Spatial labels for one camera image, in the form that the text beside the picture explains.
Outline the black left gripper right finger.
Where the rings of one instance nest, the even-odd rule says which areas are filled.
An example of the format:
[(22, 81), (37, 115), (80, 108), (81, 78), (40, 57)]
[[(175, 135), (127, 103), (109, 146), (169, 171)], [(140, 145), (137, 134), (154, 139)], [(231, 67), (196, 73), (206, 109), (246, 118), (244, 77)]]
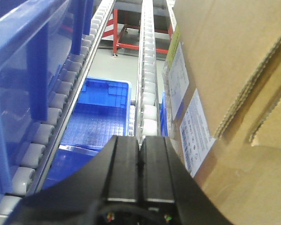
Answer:
[(174, 151), (170, 139), (147, 136), (141, 147), (143, 200), (167, 225), (230, 225)]

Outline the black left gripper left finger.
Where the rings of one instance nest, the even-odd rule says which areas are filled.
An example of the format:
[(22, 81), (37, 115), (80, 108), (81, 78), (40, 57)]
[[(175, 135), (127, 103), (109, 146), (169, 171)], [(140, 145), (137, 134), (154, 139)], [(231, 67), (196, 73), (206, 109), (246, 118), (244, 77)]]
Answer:
[(23, 201), (29, 225), (128, 223), (137, 214), (137, 151), (132, 137), (112, 137), (80, 170)]

